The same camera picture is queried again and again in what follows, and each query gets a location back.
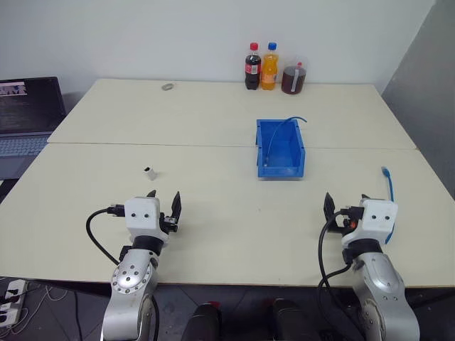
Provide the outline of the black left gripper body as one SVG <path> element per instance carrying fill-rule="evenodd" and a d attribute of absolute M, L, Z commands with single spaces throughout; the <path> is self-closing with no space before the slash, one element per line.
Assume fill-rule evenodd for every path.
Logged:
<path fill-rule="evenodd" d="M 162 232 L 164 232 L 165 234 L 169 234 L 170 232 L 177 233 L 178 220 L 179 220 L 179 215 L 176 215 L 175 217 L 173 215 L 165 216 L 165 214 L 163 212 L 161 212 L 160 217 L 159 217 L 160 230 Z"/>

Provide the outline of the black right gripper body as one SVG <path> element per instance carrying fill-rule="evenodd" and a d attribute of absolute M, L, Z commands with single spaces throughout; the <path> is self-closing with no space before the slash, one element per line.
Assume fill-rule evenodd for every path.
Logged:
<path fill-rule="evenodd" d="M 342 224 L 337 223 L 337 218 L 335 217 L 328 226 L 329 233 L 336 233 L 341 235 L 347 235 L 352 233 L 357 228 L 357 220 L 351 219 L 350 217 L 345 217 L 342 221 Z"/>

